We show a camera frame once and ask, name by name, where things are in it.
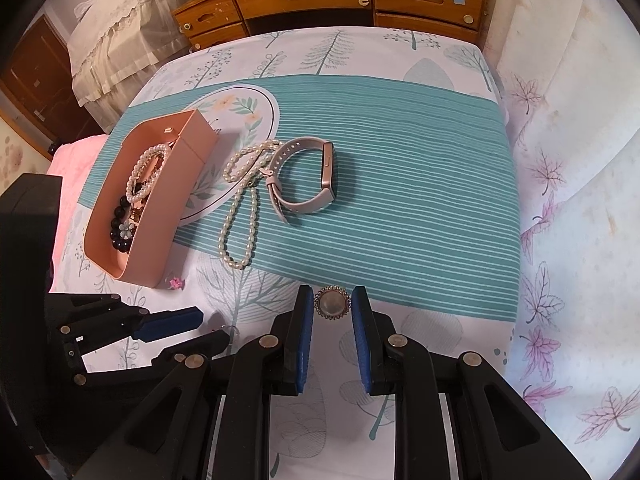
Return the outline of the pink smart watch band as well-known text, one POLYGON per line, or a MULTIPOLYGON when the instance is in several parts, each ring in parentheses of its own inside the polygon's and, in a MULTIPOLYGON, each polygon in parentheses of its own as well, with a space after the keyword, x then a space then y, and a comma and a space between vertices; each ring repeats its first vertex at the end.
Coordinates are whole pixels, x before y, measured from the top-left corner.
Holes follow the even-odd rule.
POLYGON ((333 184, 334 145, 314 136, 280 144, 262 170, 274 213, 284 223, 286 212, 314 214, 336 197, 333 184))

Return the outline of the pink plastic tray box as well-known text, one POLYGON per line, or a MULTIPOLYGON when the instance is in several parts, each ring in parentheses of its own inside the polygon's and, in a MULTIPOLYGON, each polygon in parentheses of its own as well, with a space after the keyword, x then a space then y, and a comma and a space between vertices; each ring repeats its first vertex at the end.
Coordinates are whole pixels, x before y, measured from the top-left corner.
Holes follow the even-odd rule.
POLYGON ((196 178, 212 154, 219 132, 198 110, 140 122, 126 138, 108 172, 85 232, 86 256, 116 280, 160 284, 172 240, 196 178), (119 226, 146 199, 132 240, 119 226))

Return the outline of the pink blanket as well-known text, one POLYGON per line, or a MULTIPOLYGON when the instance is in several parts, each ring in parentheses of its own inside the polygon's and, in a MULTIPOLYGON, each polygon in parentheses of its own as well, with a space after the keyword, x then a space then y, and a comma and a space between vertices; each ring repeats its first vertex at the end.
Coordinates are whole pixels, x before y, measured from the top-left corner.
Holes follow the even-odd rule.
POLYGON ((58 228, 56 229, 52 256, 54 272, 58 272, 61 265, 67 234, 72 228, 78 198, 107 138, 107 134, 100 134, 61 145, 53 155, 51 165, 47 170, 48 176, 62 178, 58 228))

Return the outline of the teal striped cloth mat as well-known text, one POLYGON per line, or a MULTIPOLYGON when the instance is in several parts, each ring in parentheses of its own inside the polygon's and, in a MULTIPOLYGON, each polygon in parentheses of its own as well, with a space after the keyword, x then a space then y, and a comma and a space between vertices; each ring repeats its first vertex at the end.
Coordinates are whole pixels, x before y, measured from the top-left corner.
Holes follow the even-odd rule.
POLYGON ((190 89, 130 107, 80 194, 92 206, 139 122, 198 108, 248 142, 314 134, 333 143, 337 196, 280 220, 262 208, 258 270, 362 285, 374 299, 511 322, 518 310, 520 212, 501 110, 490 99, 365 76, 292 75, 190 89))

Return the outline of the brown wooden door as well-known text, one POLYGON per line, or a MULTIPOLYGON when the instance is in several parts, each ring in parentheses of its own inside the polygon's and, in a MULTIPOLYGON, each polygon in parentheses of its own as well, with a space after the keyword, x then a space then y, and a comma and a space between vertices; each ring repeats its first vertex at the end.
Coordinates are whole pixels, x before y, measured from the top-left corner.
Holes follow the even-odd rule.
POLYGON ((53 144, 69 144, 103 132, 78 104, 66 45, 44 15, 26 30, 6 62, 1 90, 53 144))

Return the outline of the white lace covered furniture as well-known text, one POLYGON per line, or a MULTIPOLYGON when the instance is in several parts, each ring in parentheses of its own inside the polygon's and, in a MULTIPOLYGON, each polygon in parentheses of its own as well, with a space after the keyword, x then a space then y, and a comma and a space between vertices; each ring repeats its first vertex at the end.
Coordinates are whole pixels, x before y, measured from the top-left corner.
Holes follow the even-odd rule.
POLYGON ((160 68, 190 44, 172 12, 189 0, 93 0, 67 41, 78 105, 106 133, 160 68))

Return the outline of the white leaf print curtain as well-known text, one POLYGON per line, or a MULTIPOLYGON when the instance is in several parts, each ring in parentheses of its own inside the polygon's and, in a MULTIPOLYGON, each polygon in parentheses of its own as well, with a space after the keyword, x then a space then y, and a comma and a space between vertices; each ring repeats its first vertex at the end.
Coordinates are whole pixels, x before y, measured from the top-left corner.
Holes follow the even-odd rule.
POLYGON ((616 0, 489 0, 523 253, 506 377, 607 479, 639 440, 639 34, 616 0))

